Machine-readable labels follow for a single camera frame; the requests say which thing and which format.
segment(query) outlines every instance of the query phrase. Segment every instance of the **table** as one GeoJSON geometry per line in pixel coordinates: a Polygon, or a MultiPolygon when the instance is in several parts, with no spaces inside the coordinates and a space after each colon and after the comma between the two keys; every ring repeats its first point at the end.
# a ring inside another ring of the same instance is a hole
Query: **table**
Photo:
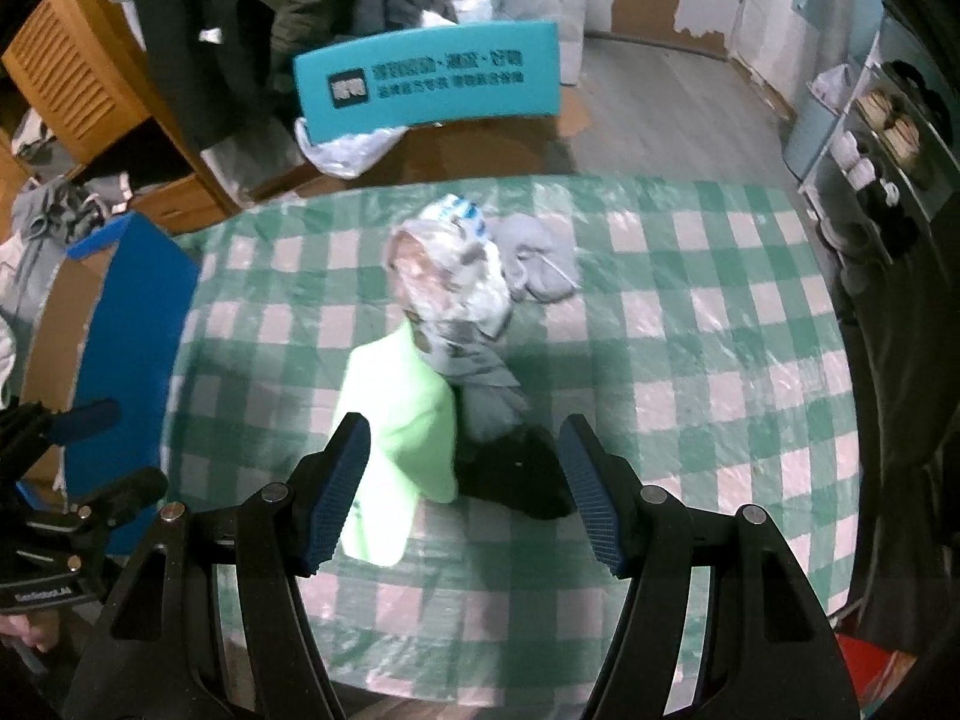
{"type": "MultiPolygon", "coordinates": [[[[839,328],[787,197],[650,178],[476,179],[268,205],[181,238],[203,258],[165,429],[174,495],[239,502],[323,447],[350,348],[397,321],[392,224],[457,191],[535,214],[578,247],[582,292],[517,306],[505,359],[535,420],[583,413],[608,451],[690,506],[770,512],[825,608],[851,576],[856,418],[839,328]]],[[[221,574],[224,631],[241,625],[221,574]]],[[[675,698],[692,694],[707,575],[694,577],[675,698]]],[[[335,680],[480,706],[576,704],[626,591],[578,517],[421,502],[404,559],[342,554],[301,582],[335,680]]]]}

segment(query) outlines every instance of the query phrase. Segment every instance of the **black logo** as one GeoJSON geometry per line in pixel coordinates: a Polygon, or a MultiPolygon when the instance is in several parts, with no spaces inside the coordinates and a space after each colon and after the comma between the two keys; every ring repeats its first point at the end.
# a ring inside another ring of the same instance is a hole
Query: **black logo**
{"type": "Polygon", "coordinates": [[[368,103],[367,76],[363,68],[334,73],[326,80],[330,87],[330,100],[334,108],[349,108],[350,105],[368,103]]]}

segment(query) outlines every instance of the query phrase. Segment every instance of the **red object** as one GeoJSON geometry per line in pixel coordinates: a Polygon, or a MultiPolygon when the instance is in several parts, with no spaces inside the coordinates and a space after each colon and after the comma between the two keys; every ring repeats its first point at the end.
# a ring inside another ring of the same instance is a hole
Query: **red object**
{"type": "Polygon", "coordinates": [[[891,653],[856,638],[845,637],[843,634],[836,636],[853,681],[853,689],[856,690],[857,697],[862,696],[868,685],[886,668],[891,653]]]}

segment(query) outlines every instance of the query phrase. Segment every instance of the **louvered cabinet door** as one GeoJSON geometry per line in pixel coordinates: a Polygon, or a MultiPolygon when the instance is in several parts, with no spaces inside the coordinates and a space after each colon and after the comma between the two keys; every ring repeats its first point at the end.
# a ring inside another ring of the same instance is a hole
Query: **louvered cabinet door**
{"type": "Polygon", "coordinates": [[[83,165],[148,117],[78,0],[43,0],[3,62],[20,93],[83,165]]]}

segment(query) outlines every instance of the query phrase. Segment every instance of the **gray floor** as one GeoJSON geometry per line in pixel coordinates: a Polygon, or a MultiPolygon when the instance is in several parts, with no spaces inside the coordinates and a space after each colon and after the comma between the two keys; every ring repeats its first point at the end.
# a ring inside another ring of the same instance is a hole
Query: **gray floor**
{"type": "Polygon", "coordinates": [[[578,89],[593,117],[570,142],[578,172],[796,189],[778,117],[724,62],[587,39],[578,89]]]}

